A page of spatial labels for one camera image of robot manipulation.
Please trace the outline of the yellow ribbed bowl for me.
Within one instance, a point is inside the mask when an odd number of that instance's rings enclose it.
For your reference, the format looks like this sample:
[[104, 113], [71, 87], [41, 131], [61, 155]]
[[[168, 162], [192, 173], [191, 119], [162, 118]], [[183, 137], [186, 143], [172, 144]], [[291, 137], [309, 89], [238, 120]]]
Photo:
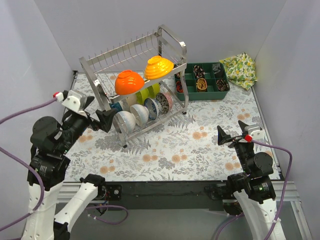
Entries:
[[156, 80], [167, 75], [173, 68], [173, 62], [160, 55], [156, 55], [147, 61], [144, 77], [147, 80]]

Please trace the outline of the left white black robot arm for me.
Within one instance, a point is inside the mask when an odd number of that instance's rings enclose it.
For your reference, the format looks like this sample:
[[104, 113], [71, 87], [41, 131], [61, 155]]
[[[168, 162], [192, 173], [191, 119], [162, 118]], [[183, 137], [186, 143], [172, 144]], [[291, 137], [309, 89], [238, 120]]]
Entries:
[[56, 213], [58, 195], [63, 186], [71, 160], [66, 156], [88, 128], [109, 132], [117, 111], [96, 110], [94, 119], [86, 107], [94, 100], [84, 99], [78, 111], [68, 108], [58, 122], [45, 116], [32, 127], [30, 170], [27, 181], [29, 189], [30, 216], [27, 217], [23, 240], [68, 240], [76, 220], [92, 200], [106, 200], [108, 190], [104, 177], [89, 174], [81, 178], [78, 192], [67, 205]]

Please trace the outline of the orange ribbed bowl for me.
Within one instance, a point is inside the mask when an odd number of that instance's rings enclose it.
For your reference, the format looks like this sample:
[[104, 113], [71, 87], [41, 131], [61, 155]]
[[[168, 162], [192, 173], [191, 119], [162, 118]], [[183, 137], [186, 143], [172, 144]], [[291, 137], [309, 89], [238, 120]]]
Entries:
[[145, 85], [144, 79], [135, 71], [124, 70], [115, 80], [115, 92], [118, 95], [130, 95], [140, 90]]

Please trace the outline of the red pattern bowl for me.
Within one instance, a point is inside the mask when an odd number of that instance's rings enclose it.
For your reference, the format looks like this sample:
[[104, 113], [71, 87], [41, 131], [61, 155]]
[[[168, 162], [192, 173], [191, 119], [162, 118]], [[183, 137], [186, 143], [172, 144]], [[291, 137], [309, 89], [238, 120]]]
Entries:
[[161, 113], [167, 114], [169, 111], [172, 110], [173, 107], [173, 99], [169, 92], [159, 92], [156, 95], [156, 100], [161, 105]]

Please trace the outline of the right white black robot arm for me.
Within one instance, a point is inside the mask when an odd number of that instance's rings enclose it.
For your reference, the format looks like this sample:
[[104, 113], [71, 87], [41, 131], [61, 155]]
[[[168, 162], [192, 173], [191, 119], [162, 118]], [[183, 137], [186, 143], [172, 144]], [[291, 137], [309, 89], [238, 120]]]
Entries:
[[273, 158], [265, 152], [254, 151], [254, 141], [261, 139], [264, 131], [257, 124], [248, 125], [241, 120], [238, 124], [241, 128], [238, 136], [231, 136], [217, 127], [218, 145], [227, 144], [235, 149], [243, 171], [229, 175], [216, 194], [237, 200], [253, 239], [284, 240], [286, 236], [278, 215], [276, 192], [270, 179], [274, 172]]

